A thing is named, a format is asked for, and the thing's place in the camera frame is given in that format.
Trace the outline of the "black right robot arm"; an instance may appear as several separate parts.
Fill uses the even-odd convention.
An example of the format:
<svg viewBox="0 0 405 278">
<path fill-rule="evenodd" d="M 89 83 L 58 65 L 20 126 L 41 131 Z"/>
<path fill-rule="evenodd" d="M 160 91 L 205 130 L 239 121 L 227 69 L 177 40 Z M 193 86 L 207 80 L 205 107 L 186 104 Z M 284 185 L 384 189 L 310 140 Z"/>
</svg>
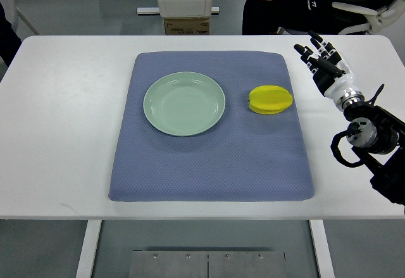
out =
<svg viewBox="0 0 405 278">
<path fill-rule="evenodd" d="M 391 203 L 404 205 L 404 122 L 389 111 L 375 105 L 382 92 L 381 85 L 368 101 L 360 92 L 351 91 L 342 96 L 338 108 L 349 125 L 336 134 L 331 143 L 334 158 L 349 168 L 366 166 L 373 174 L 371 186 Z M 344 159 L 339 149 L 346 138 L 357 162 Z"/>
</svg>

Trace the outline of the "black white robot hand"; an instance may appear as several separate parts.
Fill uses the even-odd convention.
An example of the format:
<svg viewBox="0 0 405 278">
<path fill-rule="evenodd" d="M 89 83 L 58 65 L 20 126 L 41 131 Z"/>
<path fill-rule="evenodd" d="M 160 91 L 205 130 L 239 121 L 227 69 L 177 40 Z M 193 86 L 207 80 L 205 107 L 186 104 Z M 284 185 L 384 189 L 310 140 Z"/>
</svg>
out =
<svg viewBox="0 0 405 278">
<path fill-rule="evenodd" d="M 350 105 L 363 102 L 365 97 L 356 87 L 356 76 L 344 57 L 328 41 L 309 31 L 310 41 L 316 48 L 295 44 L 294 49 L 313 75 L 313 81 L 320 93 L 333 101 L 338 110 L 344 111 Z"/>
</svg>

